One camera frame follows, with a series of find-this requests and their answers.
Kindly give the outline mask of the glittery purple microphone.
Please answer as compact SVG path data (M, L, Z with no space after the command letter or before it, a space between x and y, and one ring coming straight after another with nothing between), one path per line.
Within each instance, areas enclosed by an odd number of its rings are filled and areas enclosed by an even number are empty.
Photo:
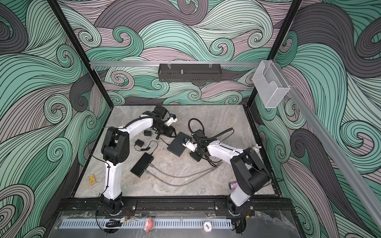
M237 181L229 182L229 189L230 190L235 190L237 187L238 187Z

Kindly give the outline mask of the black adapter with cable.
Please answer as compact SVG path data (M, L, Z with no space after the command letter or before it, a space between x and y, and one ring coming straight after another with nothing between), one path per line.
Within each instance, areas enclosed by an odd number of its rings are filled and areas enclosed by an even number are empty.
M152 136L152 131L151 131L151 130L145 130L145 131L143 132L143 134L144 134L144 136L149 136L149 137L151 137L151 136Z

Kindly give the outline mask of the pink bunny figurine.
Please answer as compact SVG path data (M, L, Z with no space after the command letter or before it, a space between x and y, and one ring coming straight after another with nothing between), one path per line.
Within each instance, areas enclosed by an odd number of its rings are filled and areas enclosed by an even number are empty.
M259 146L258 144L256 144L256 145L253 147L254 150L260 150L261 148L262 148L262 147Z

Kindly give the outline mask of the small yellow block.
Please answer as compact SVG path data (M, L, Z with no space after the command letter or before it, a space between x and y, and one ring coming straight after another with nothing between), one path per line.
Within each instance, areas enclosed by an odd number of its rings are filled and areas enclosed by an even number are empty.
M97 184L94 174L89 175L87 178L90 186L94 186Z

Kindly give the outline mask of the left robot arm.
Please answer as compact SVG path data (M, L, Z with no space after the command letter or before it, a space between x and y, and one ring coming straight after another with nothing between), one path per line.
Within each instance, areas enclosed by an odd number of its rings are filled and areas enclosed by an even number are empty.
M105 161L105 188L99 199L110 215L116 216L122 211L122 165L130 154L130 140L148 129L153 129L158 135L175 137L176 131L172 124L177 120L175 114L158 105L153 111L144 112L124 126L107 129L101 147Z

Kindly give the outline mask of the round white pink object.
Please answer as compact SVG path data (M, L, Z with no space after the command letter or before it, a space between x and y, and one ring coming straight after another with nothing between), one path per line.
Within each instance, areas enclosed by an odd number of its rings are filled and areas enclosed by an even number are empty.
M211 222L204 222L203 223L203 230L206 233L210 233L212 231L212 223Z

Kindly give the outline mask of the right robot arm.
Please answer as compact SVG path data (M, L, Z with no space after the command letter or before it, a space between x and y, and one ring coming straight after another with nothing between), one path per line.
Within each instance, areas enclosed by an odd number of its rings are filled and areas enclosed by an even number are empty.
M218 137L233 132L233 128L208 138L205 135L204 125L196 118L188 121L188 129L192 139L183 140L183 146L191 151L190 156L194 160L205 159L216 166L217 163L210 159L215 157L231 165L238 185L230 194L227 207L232 215L240 215L245 203L272 180L270 172L259 157L261 147L256 145L254 148L239 149L218 140Z

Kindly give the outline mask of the small black ribbed switch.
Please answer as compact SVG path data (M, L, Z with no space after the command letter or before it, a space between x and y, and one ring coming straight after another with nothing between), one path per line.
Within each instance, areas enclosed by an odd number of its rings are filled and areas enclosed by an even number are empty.
M140 178L153 160L154 157L151 154L144 153L137 163L131 168L130 172Z

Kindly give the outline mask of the large black network switch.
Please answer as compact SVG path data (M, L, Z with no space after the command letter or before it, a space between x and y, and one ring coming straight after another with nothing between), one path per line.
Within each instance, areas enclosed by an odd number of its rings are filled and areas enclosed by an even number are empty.
M186 142L188 140L191 140L191 136L189 136L189 135L187 135L187 134L185 134L183 132L180 132L175 137L175 139L170 143L170 145L167 147L167 150L169 152L171 152L172 154L180 157L181 154L186 149L186 146L184 146L184 144L186 144Z

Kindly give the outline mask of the clear acrylic wall box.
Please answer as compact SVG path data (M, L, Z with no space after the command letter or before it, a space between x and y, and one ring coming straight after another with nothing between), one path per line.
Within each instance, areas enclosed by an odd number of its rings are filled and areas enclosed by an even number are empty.
M252 80L265 108L276 108L290 90L282 67L272 60L262 60Z

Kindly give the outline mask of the small black power adapter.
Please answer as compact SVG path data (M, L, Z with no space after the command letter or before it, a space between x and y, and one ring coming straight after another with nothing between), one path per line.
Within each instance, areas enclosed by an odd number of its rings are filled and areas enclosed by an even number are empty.
M155 143L156 144L156 147L154 149L152 149L152 144ZM138 152L149 152L151 151L150 155L153 155L153 153L157 150L159 144L158 142L156 141L150 141L146 147L144 147L145 143L140 140L140 139L137 139L135 144L134 144L134 149Z

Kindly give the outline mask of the black perforated wall tray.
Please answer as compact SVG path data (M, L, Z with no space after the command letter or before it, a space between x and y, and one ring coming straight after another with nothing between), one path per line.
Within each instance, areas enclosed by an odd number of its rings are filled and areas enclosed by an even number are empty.
M162 63L158 68L161 82L219 82L222 78L220 64L212 63Z

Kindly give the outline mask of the pink toy on duct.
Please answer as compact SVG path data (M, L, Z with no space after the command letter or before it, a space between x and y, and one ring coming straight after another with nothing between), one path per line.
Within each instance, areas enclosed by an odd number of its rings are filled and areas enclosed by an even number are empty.
M144 222L144 226L143 226L144 231L148 234L153 229L153 227L154 227L154 222L152 217L146 218Z

